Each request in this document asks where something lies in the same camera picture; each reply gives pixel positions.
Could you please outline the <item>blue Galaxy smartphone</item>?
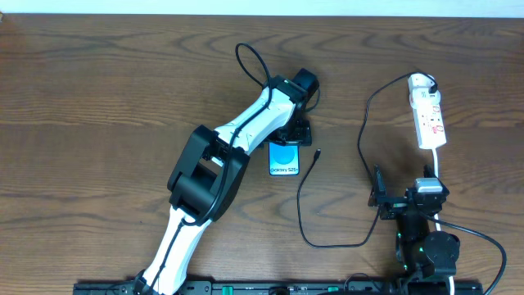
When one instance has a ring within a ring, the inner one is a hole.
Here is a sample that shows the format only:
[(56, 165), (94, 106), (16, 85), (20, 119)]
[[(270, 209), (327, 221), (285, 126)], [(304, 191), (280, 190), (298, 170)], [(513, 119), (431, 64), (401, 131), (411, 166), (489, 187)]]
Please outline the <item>blue Galaxy smartphone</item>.
[(294, 145), (269, 145), (269, 174), (295, 176), (300, 173), (299, 147)]

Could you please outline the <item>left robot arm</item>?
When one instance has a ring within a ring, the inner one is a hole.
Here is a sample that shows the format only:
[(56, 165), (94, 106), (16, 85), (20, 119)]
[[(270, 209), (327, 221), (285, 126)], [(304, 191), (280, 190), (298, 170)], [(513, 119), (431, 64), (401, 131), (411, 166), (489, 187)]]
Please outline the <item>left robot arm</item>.
[(237, 195), (251, 153), (263, 143), (309, 146), (308, 101), (318, 91), (315, 74), (300, 69), (293, 79), (275, 76), (259, 98), (226, 125), (198, 126), (171, 173), (169, 223), (153, 262), (133, 282), (135, 294), (174, 294), (206, 228)]

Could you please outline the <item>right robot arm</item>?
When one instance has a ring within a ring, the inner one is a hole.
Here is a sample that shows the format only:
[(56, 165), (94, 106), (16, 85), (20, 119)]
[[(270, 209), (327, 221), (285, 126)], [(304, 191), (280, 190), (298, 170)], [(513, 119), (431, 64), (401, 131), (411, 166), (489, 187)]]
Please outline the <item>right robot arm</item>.
[(393, 286), (399, 294), (449, 294), (449, 278), (456, 275), (460, 241), (445, 231), (432, 231), (428, 217), (442, 210), (449, 190), (430, 166), (414, 180), (402, 197), (392, 197), (378, 166), (374, 167), (373, 190), (368, 205), (379, 209), (382, 220), (394, 220), (397, 227), (395, 251), (405, 273)]

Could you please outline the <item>white USB charger plug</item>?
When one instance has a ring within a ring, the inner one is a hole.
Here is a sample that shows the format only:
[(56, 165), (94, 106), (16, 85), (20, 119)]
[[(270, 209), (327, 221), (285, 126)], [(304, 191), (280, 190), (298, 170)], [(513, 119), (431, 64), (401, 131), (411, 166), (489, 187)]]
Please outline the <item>white USB charger plug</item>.
[(426, 89), (429, 93), (436, 93), (438, 83), (433, 76), (422, 72), (415, 72), (408, 77), (409, 91), (412, 93), (415, 89)]

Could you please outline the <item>white power strip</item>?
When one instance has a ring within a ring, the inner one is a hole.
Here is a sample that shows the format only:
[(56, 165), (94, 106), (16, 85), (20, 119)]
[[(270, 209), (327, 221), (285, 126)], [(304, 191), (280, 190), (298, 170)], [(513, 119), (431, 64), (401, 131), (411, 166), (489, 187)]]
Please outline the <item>white power strip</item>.
[(432, 150), (446, 144), (446, 135), (439, 91), (429, 93), (428, 88), (414, 88), (409, 95), (417, 133), (418, 146)]

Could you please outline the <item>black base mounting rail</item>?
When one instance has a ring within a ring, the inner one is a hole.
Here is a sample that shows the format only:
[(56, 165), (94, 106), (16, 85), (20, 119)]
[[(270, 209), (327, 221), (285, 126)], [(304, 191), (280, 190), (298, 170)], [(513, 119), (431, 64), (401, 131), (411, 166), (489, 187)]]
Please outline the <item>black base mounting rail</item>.
[[(75, 284), (74, 295), (130, 295), (134, 293), (133, 282), (81, 283)], [(399, 294), (393, 284), (372, 283), (355, 279), (348, 283), (337, 282), (218, 282), (188, 280), (177, 291), (178, 295), (313, 295), (313, 294)]]

